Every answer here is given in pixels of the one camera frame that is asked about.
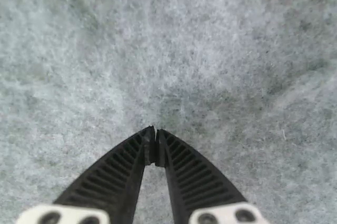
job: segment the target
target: screw hole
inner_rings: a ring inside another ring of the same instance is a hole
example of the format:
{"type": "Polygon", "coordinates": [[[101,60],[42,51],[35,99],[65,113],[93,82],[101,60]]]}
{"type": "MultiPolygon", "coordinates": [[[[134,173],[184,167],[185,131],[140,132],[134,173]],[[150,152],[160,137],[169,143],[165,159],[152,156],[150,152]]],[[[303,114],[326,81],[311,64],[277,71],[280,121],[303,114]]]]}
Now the screw hole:
{"type": "Polygon", "coordinates": [[[61,218],[58,212],[49,212],[43,215],[38,224],[57,224],[61,218]]]}
{"type": "Polygon", "coordinates": [[[100,224],[100,220],[97,217],[87,217],[83,219],[80,224],[100,224]]]}
{"type": "Polygon", "coordinates": [[[199,224],[218,224],[217,219],[210,213],[203,213],[198,218],[199,224]]]}
{"type": "Polygon", "coordinates": [[[252,212],[248,210],[238,210],[235,213],[235,216],[239,222],[254,222],[255,221],[255,216],[252,212]]]}

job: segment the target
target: carpet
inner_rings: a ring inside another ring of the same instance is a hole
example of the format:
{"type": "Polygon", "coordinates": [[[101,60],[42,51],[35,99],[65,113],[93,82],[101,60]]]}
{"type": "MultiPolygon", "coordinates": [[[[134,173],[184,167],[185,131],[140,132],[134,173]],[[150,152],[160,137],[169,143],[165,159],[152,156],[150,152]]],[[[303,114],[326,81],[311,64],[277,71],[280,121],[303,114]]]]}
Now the carpet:
{"type": "MultiPolygon", "coordinates": [[[[272,223],[334,223],[336,29],[337,0],[0,0],[0,222],[154,125],[272,223]]],[[[163,170],[134,223],[173,223],[163,170]]]]}

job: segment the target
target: ribbed grip surface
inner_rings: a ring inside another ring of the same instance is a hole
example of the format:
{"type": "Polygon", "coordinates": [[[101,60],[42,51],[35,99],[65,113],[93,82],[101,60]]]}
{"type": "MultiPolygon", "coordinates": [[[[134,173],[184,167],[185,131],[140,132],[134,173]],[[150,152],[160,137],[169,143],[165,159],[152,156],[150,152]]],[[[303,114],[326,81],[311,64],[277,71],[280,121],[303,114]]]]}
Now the ribbed grip surface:
{"type": "Polygon", "coordinates": [[[154,129],[126,139],[80,175],[54,203],[105,210],[111,223],[131,224],[144,167],[153,162],[154,129]]]}
{"type": "Polygon", "coordinates": [[[176,136],[158,130],[175,224],[187,224],[199,208],[246,201],[237,188],[205,157],[176,136]]]}

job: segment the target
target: white mounting bracket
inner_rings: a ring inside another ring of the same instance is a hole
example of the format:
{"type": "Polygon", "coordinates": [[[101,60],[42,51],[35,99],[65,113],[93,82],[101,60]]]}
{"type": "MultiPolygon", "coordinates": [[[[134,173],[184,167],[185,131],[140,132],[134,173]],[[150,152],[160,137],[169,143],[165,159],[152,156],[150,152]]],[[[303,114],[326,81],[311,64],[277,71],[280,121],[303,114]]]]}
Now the white mounting bracket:
{"type": "Polygon", "coordinates": [[[41,204],[22,212],[16,224],[110,224],[103,210],[82,207],[41,204]]]}
{"type": "Polygon", "coordinates": [[[257,207],[247,202],[195,210],[189,224],[270,224],[257,207]]]}

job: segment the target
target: gray carpet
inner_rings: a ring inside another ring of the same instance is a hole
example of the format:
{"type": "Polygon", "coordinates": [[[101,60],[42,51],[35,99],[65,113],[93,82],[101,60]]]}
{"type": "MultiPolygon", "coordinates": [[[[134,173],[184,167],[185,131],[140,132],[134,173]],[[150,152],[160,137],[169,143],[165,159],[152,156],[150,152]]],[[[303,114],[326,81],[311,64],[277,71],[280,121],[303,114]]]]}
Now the gray carpet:
{"type": "MultiPolygon", "coordinates": [[[[337,220],[337,0],[0,0],[0,223],[148,125],[272,223],[337,220]]],[[[145,171],[134,223],[173,223],[145,171]]]]}

